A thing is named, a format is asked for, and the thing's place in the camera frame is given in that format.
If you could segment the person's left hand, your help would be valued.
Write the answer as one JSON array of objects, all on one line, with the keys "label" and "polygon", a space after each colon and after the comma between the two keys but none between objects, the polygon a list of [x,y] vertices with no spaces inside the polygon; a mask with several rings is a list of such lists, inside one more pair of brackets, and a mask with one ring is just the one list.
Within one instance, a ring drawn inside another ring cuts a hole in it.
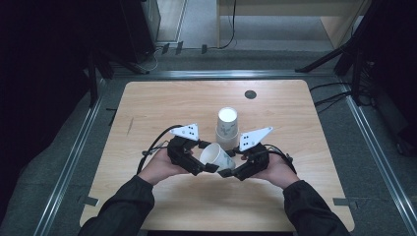
[{"label": "person's left hand", "polygon": [[138,176],[154,186],[160,181],[179,174],[188,174],[188,171],[181,166],[174,165],[168,156],[167,149],[163,148],[153,156]]}]

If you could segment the black tripod stand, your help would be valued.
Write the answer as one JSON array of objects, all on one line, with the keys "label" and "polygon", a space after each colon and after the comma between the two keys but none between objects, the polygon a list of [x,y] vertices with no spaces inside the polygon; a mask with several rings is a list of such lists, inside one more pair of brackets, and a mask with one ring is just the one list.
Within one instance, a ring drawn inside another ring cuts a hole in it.
[{"label": "black tripod stand", "polygon": [[365,43],[370,36],[372,21],[381,9],[383,2],[384,0],[372,0],[370,7],[366,11],[363,20],[359,23],[357,30],[353,32],[353,35],[344,44],[340,45],[338,48],[313,63],[296,69],[295,72],[310,73],[331,59],[340,56],[333,71],[337,76],[344,76],[350,67],[353,67],[350,95],[355,103],[361,106],[360,80],[362,69],[364,68]]}]

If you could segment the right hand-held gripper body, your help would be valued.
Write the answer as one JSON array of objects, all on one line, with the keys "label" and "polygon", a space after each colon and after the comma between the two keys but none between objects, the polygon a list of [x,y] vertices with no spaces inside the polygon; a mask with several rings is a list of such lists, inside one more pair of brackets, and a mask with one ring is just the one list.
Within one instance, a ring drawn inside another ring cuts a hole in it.
[{"label": "right hand-held gripper body", "polygon": [[273,127],[266,127],[241,134],[239,151],[247,157],[247,161],[238,169],[239,180],[243,181],[268,167],[268,150],[261,141],[272,130]]}]

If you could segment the light wooden desk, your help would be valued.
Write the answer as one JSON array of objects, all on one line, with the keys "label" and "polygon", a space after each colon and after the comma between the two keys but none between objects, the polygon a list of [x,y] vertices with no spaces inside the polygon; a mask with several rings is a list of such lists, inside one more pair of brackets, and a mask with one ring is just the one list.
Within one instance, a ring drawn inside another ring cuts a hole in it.
[{"label": "light wooden desk", "polygon": [[364,16],[373,0],[216,0],[217,43],[220,44],[221,16],[306,16],[320,17],[334,48],[352,33],[357,19]]}]

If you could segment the black metal stand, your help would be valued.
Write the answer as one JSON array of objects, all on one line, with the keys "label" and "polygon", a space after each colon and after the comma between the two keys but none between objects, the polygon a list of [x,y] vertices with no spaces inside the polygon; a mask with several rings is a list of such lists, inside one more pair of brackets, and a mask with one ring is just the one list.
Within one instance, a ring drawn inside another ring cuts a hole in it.
[{"label": "black metal stand", "polygon": [[96,72],[99,72],[105,79],[112,79],[114,71],[110,65],[111,62],[121,65],[134,74],[147,75],[149,73],[149,70],[141,69],[139,66],[136,66],[109,51],[93,48],[88,57],[90,107],[93,107],[98,101]]}]

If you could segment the grey tape strip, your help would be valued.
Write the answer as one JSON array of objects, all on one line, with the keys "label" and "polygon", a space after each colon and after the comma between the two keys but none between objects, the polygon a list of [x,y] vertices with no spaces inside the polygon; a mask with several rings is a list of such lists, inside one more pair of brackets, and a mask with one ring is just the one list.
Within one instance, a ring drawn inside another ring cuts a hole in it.
[{"label": "grey tape strip", "polygon": [[356,209],[358,207],[355,201],[350,201],[345,198],[333,198],[333,204],[339,207],[349,207],[350,209]]},{"label": "grey tape strip", "polygon": [[95,199],[89,196],[80,196],[79,202],[83,205],[96,207],[98,204],[98,199]]}]

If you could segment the long metal floor rail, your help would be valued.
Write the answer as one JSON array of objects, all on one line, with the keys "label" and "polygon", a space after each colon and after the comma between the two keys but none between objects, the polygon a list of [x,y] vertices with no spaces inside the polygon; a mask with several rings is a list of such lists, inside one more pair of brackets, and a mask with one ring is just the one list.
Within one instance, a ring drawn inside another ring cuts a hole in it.
[{"label": "long metal floor rail", "polygon": [[97,116],[102,101],[102,93],[106,91],[107,87],[108,81],[106,79],[100,79],[98,83],[98,99],[88,110],[86,118],[83,121],[79,133],[77,134],[77,137],[68,154],[64,167],[59,175],[59,178],[55,184],[52,193],[48,198],[47,204],[42,212],[42,215],[38,221],[38,224],[32,236],[48,236],[53,221],[69,187],[70,181],[80,159],[81,153],[84,149],[91,127]]},{"label": "long metal floor rail", "polygon": [[362,133],[362,136],[371,152],[371,155],[379,169],[387,186],[390,196],[409,232],[410,236],[417,236],[417,210],[406,195],[397,175],[391,167],[382,143],[377,139],[371,123],[366,118],[362,107],[359,107],[352,96],[347,97],[347,104]]}]

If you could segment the black cabinet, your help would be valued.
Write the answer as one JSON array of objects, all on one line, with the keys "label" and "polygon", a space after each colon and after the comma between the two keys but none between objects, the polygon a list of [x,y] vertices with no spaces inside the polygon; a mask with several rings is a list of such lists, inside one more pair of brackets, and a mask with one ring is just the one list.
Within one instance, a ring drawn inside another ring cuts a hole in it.
[{"label": "black cabinet", "polygon": [[136,61],[142,61],[156,49],[161,16],[157,0],[120,0]]}]

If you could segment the white printed paper cup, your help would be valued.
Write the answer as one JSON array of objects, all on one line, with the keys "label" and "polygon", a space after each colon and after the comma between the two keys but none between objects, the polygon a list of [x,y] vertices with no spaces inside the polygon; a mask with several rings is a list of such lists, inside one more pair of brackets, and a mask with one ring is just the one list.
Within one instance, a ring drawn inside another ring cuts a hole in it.
[{"label": "white printed paper cup", "polygon": [[236,167],[235,161],[217,143],[208,145],[202,151],[200,156],[200,162],[202,164],[216,165],[216,171],[222,171],[224,169],[234,169]]}]

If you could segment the person's right hand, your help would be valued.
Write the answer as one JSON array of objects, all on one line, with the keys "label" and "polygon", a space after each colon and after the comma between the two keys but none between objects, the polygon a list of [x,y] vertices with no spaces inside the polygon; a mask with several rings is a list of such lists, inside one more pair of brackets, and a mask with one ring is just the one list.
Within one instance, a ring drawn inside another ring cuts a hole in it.
[{"label": "person's right hand", "polygon": [[258,174],[258,177],[267,180],[274,186],[284,190],[291,184],[299,181],[298,176],[291,170],[285,161],[277,154],[269,156],[268,167]]}]

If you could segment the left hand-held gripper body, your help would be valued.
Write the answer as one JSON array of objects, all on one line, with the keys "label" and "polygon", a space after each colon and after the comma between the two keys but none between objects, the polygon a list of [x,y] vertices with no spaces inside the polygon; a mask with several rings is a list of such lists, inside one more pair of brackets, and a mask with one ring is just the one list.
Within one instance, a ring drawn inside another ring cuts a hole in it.
[{"label": "left hand-held gripper body", "polygon": [[200,142],[198,125],[176,125],[169,133],[173,135],[167,146],[171,162],[197,176],[201,172],[201,163],[193,157],[192,149]]}]

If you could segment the horizontal metal floor rail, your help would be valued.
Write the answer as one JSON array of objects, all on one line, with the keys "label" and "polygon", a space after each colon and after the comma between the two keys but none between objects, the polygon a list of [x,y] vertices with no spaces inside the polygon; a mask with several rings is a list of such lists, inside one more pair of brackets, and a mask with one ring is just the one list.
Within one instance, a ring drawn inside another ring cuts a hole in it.
[{"label": "horizontal metal floor rail", "polygon": [[159,71],[149,74],[134,74],[120,71],[114,74],[116,79],[126,80],[275,80],[285,78],[333,77],[332,70],[319,70],[310,73],[297,73],[291,70],[202,70],[202,71]]}]

